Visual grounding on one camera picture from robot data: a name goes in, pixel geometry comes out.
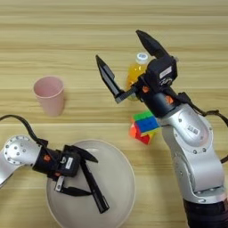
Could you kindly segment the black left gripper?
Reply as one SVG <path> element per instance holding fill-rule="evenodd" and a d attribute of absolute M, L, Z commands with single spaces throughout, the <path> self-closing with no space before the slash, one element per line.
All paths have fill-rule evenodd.
<path fill-rule="evenodd" d="M 97 158 L 88 151 L 75 145 L 65 145 L 62 151 L 45 151 L 42 147 L 33 169 L 37 172 L 46 174 L 56 182 L 56 191 L 69 196 L 81 197 L 89 196 L 91 192 L 81 190 L 75 187 L 65 188 L 65 177 L 74 177 L 79 169 L 80 162 L 85 159 L 97 163 Z"/>

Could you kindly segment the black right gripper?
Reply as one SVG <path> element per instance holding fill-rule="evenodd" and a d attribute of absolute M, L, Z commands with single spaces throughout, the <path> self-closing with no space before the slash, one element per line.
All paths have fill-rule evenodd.
<path fill-rule="evenodd" d="M 149 34 L 139 29 L 136 30 L 136 34 L 139 37 L 142 46 L 151 56 L 154 56 L 157 59 L 168 59 L 170 57 L 163 46 Z M 143 102 L 156 118 L 165 117 L 169 112 L 181 104 L 181 102 L 175 98 L 176 93 L 170 86 L 159 89 L 151 82 L 148 75 L 139 76 L 137 81 L 131 85 L 128 91 L 121 90 L 115 82 L 115 76 L 109 66 L 98 55 L 95 56 L 95 59 L 102 80 L 115 97 L 116 103 L 120 103 L 130 95 L 135 94 L 138 100 Z"/>

